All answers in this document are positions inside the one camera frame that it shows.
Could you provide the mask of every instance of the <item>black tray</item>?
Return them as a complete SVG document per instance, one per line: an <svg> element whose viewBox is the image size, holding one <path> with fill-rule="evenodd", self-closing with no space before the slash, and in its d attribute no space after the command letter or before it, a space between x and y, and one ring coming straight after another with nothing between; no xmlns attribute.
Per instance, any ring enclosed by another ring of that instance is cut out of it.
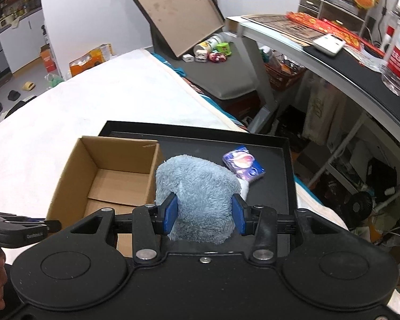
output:
<svg viewBox="0 0 400 320"><path fill-rule="evenodd" d="M280 214L291 214L297 208L286 138L200 127L112 121L105 124L99 136L153 139L159 141L165 160L187 154L222 166L225 153L245 145L266 171L261 179L250 184L247 204L270 206ZM289 236L278 235L278 255L285 256L288 253Z"/></svg>

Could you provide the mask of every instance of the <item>floor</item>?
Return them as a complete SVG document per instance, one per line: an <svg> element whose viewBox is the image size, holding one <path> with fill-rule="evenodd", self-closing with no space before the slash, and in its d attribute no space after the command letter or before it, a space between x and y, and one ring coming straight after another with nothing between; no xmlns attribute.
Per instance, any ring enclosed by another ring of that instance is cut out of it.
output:
<svg viewBox="0 0 400 320"><path fill-rule="evenodd" d="M46 75L47 71L42 61L35 61L35 63L19 70L16 76L13 76L9 82L0 87L0 102L3 105L3 111L0 112L0 115L11 109L18 101L31 95L38 96L44 93L48 88L47 81L44 78ZM31 91L22 90L23 85L27 81L36 84L35 88ZM21 94L16 101L10 101L7 98L11 90L18 91Z"/></svg>

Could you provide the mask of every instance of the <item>purple package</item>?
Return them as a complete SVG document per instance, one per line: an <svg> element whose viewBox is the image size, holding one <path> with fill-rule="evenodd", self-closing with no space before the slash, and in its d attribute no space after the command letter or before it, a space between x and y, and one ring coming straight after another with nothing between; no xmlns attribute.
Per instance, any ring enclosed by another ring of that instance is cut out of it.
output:
<svg viewBox="0 0 400 320"><path fill-rule="evenodd" d="M265 170L244 145L226 153L222 160L237 177L248 182L265 174Z"/></svg>

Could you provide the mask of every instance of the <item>fuzzy plush toy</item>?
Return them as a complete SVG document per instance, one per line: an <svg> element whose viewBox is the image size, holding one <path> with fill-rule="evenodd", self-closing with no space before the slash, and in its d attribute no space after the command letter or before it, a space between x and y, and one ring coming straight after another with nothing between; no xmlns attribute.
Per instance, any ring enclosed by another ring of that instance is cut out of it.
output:
<svg viewBox="0 0 400 320"><path fill-rule="evenodd" d="M231 196L241 187L227 168L179 155L158 167L156 185L157 205L171 192L178 196L178 218L170 239L221 244L233 232Z"/></svg>

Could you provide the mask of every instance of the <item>plastic bag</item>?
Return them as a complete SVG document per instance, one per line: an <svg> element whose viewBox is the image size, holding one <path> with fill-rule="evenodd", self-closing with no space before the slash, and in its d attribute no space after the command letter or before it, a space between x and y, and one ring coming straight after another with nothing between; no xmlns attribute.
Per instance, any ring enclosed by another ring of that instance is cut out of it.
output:
<svg viewBox="0 0 400 320"><path fill-rule="evenodd" d="M57 74L54 73L48 73L44 79L47 80L49 87L47 88L48 90L51 88L56 87L56 85L58 85L59 83L64 82L64 79L60 76L58 76Z"/></svg>

